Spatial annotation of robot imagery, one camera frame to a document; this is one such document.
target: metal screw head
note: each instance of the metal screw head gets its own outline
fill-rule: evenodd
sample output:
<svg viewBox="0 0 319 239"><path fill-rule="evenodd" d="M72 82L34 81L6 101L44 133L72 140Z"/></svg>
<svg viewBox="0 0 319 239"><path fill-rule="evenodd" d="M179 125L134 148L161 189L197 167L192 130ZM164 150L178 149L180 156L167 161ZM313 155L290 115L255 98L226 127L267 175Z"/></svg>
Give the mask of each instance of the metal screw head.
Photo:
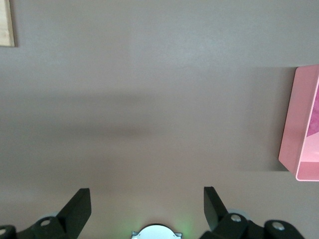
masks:
<svg viewBox="0 0 319 239"><path fill-rule="evenodd" d="M240 218L240 216L238 216L238 215L236 215L236 214L233 214L233 215L231 215L231 220L233 220L234 222L241 222L241 218Z"/></svg>
<svg viewBox="0 0 319 239"><path fill-rule="evenodd" d="M3 228L3 229L0 229L0 235L3 235L3 234L5 234L5 232L6 232L6 229L5 229L5 228Z"/></svg>
<svg viewBox="0 0 319 239"><path fill-rule="evenodd" d="M284 225L282 225L279 222L273 222L272 225L275 229L280 230L280 231L283 231L285 229Z"/></svg>
<svg viewBox="0 0 319 239"><path fill-rule="evenodd" d="M50 219L46 219L46 220L44 220L44 221L41 222L40 226L42 226L42 227L47 226L47 225L50 224L50 222L51 222Z"/></svg>

